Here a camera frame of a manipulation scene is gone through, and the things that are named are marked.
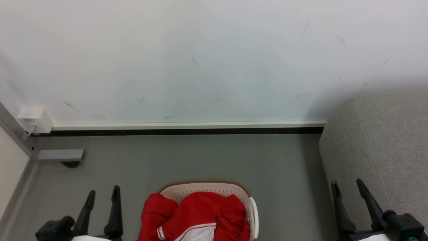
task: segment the white stripe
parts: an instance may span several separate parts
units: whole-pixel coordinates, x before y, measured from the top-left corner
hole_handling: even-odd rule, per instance
[[[157,229],[156,229],[156,231],[158,232],[158,238],[159,238],[160,240],[166,240],[166,239],[161,238],[161,236],[160,236],[160,232],[159,232],[159,228],[157,228]]]
[[[54,123],[52,130],[168,130],[324,127],[326,120],[241,121],[241,122],[178,122],[178,123]]]
[[[163,239],[166,239],[165,235],[163,235],[163,230],[162,230],[162,226],[159,227],[159,233],[161,234],[161,237]]]
[[[181,240],[184,235],[186,235],[186,233],[190,230],[190,229],[196,229],[196,228],[203,228],[206,226],[217,226],[217,223],[204,223],[204,224],[198,224],[198,225],[194,225],[189,227],[188,229],[186,229],[178,238],[176,238],[174,241],[179,241]]]

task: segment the white baseboard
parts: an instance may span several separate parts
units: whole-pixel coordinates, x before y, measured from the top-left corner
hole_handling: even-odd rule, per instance
[[[324,127],[326,120],[189,122],[189,123],[65,123],[54,124],[52,130],[173,130],[231,128],[295,128]]]

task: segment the black baseboard strip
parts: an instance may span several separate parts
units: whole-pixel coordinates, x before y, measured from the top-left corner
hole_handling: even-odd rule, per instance
[[[232,134],[321,134],[323,127],[295,128],[232,128],[232,129],[172,129],[172,130],[54,130],[46,136],[152,136],[152,135],[232,135]]]

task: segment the red fabric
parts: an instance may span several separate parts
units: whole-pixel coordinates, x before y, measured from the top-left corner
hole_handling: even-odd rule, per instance
[[[159,241],[158,228],[166,240],[175,240],[195,225],[216,223],[214,241],[248,241],[247,212],[235,196],[215,193],[192,193],[180,205],[154,193],[146,200],[141,214],[142,227],[137,241]]]
[[[156,229],[174,214],[177,206],[176,201],[167,199],[159,193],[150,194],[141,213],[141,229],[137,240],[159,240]]]
[[[250,227],[246,220],[247,211],[235,195],[230,195],[227,202],[217,212],[217,228],[214,241],[248,241]]]

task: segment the black plastic mount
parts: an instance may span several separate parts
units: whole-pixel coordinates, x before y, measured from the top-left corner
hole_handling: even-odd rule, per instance
[[[424,233],[424,226],[412,215],[396,215],[392,210],[383,212],[361,179],[357,179],[357,186],[369,210],[372,229],[357,231],[355,224],[349,219],[346,212],[339,186],[336,181],[333,181],[331,190],[339,241],[358,241],[378,234],[386,234],[391,241],[408,241],[411,240],[410,238],[417,241],[428,241],[428,236]]]
[[[104,234],[96,237],[112,241],[122,241],[122,205],[120,202],[120,187],[114,186],[111,197],[112,206],[108,224],[104,228]],[[76,224],[70,216],[65,216],[58,221],[48,221],[36,232],[38,241],[70,241],[74,237],[88,235],[89,220],[95,203],[95,190],[89,192],[85,205],[80,211]]]

